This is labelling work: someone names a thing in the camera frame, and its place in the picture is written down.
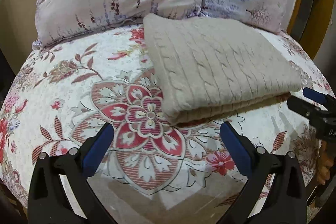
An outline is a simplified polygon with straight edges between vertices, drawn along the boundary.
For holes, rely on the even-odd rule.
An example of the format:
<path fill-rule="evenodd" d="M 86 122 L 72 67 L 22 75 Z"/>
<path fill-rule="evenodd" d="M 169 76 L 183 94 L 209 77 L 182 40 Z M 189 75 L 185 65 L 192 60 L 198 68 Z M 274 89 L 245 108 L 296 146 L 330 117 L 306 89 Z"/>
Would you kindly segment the person's right hand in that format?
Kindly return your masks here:
<path fill-rule="evenodd" d="M 330 179 L 330 168 L 333 166 L 334 159 L 327 154 L 327 142 L 322 141 L 317 160 L 317 184 L 325 185 Z"/>

